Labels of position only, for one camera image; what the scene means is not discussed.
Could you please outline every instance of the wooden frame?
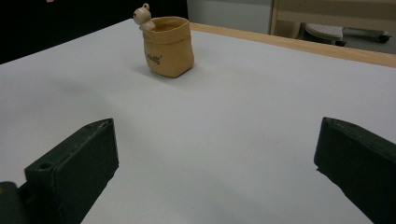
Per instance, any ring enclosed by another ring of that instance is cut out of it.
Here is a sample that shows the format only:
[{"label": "wooden frame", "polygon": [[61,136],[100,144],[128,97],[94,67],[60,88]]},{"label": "wooden frame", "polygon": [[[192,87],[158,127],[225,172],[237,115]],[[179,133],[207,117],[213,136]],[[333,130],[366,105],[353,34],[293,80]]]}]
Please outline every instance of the wooden frame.
[{"label": "wooden frame", "polygon": [[396,31],[396,0],[274,0],[271,35],[277,21]]}]

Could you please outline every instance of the screw hole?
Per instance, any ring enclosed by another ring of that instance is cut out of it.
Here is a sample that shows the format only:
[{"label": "screw hole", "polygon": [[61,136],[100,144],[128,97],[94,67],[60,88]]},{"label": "screw hole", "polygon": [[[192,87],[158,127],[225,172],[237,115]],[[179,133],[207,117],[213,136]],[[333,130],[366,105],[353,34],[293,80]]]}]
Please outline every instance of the screw hole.
[{"label": "screw hole", "polygon": [[53,165],[52,162],[45,162],[45,163],[41,164],[38,168],[40,170],[48,170],[49,168],[52,167],[52,165]]}]

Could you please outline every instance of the white table surface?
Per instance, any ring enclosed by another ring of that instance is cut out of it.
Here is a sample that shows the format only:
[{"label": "white table surface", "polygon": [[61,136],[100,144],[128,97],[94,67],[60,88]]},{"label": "white table surface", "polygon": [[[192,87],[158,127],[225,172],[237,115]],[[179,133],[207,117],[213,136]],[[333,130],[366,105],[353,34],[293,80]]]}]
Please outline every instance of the white table surface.
[{"label": "white table surface", "polygon": [[396,69],[191,35],[176,79],[131,20],[0,65],[0,180],[114,118],[120,168],[83,223],[371,223],[313,158],[323,117],[396,142]]}]

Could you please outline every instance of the chair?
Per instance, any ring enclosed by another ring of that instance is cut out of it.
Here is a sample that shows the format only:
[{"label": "chair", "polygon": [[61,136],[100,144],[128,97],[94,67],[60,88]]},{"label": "chair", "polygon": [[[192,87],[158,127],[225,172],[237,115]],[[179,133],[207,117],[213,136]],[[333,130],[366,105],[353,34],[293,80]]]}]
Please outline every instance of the chair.
[{"label": "chair", "polygon": [[[336,46],[344,46],[347,42],[343,41],[343,31],[346,28],[340,26],[329,26],[329,25],[320,25],[320,24],[312,24],[308,23],[305,25],[305,30],[318,38],[327,39],[331,41],[335,41]],[[378,41],[380,43],[386,43],[390,39],[390,35],[386,31],[371,31],[378,35]]]}]

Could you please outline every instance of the chair leg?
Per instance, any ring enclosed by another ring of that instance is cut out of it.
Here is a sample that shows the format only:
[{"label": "chair leg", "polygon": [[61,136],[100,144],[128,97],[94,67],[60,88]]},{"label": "chair leg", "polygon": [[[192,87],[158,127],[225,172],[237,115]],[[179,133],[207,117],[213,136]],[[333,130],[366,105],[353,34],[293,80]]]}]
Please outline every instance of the chair leg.
[{"label": "chair leg", "polygon": [[391,38],[391,35],[380,35],[378,37],[379,43],[385,44]]},{"label": "chair leg", "polygon": [[340,47],[345,46],[346,43],[347,43],[347,42],[342,41],[342,40],[337,40],[337,41],[335,41],[335,45],[336,45],[336,46],[340,46]]}]

